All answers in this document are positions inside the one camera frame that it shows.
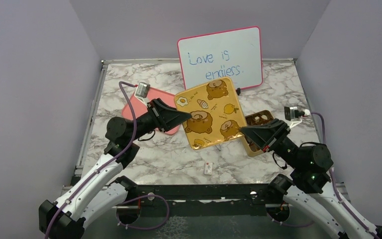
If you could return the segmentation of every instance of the marble tabletop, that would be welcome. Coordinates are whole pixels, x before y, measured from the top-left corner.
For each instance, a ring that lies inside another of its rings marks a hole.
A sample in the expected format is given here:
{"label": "marble tabletop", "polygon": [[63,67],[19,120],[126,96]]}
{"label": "marble tabletop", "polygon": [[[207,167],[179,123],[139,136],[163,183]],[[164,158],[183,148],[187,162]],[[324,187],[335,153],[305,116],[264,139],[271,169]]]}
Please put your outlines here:
{"label": "marble tabletop", "polygon": [[[264,82],[261,86],[242,91],[238,97],[244,115],[269,110],[285,120],[284,106],[308,108],[306,98],[293,62],[263,63]],[[90,144],[83,168],[85,175],[96,163],[108,140],[104,137],[106,124],[121,116],[126,105],[118,82],[150,83],[152,87],[177,94],[184,90],[179,63],[109,64],[100,102],[95,116]],[[131,96],[134,88],[125,88]],[[292,128],[289,138],[295,144],[318,142],[311,117]],[[247,156],[240,140],[228,141],[199,150],[191,149],[182,126],[172,135],[156,132],[150,141],[135,144],[141,148],[135,159],[120,175],[137,184],[232,184],[269,183],[278,173],[289,175],[291,168],[282,170],[273,162],[271,153]],[[213,163],[211,175],[204,174],[204,164]]]}

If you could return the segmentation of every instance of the white wall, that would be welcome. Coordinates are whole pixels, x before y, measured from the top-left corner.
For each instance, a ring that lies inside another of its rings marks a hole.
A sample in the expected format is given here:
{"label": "white wall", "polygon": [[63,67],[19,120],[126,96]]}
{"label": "white wall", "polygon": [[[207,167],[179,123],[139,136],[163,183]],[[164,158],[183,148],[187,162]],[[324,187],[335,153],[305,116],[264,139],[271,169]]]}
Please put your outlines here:
{"label": "white wall", "polygon": [[70,0],[105,60],[178,58],[181,37],[257,25],[264,58],[296,58],[330,0]]}
{"label": "white wall", "polygon": [[332,0],[297,70],[354,206],[382,225],[382,0]]}
{"label": "white wall", "polygon": [[72,176],[100,58],[68,0],[0,0],[0,239],[41,238]]}

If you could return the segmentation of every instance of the bear print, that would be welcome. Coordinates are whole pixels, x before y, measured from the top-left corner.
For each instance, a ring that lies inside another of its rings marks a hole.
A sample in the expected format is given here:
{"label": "bear print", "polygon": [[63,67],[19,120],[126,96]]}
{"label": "bear print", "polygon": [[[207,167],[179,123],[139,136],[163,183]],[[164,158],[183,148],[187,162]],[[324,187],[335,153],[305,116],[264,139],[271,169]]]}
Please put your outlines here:
{"label": "bear print", "polygon": [[187,120],[187,127],[185,132],[196,133],[211,133],[211,125],[213,124],[213,118],[210,113],[205,111],[193,111],[191,112],[191,119]]}
{"label": "bear print", "polygon": [[239,132],[239,125],[233,119],[226,121],[220,127],[220,133],[225,137],[225,141],[230,140]]}
{"label": "bear print", "polygon": [[214,80],[207,84],[207,99],[221,98],[228,95],[226,83],[223,80]]}

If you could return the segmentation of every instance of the whiteboard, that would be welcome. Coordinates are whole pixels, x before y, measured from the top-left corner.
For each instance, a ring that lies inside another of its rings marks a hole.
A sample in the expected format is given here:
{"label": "whiteboard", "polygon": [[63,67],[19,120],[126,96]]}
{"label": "whiteboard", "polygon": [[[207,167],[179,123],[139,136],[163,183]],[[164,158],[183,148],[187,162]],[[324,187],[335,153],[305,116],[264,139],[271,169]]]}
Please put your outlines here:
{"label": "whiteboard", "polygon": [[241,89],[263,82],[257,26],[182,38],[178,53],[185,89],[225,76]]}

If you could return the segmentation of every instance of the yellow tray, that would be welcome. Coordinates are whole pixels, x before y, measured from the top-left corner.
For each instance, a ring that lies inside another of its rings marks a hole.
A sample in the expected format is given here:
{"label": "yellow tray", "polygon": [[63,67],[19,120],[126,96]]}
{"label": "yellow tray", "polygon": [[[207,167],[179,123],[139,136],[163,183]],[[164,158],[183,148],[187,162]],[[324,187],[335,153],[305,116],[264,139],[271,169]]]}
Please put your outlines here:
{"label": "yellow tray", "polygon": [[229,77],[178,93],[174,100],[179,111],[192,115],[183,126],[193,149],[243,136],[239,128],[247,122]]}

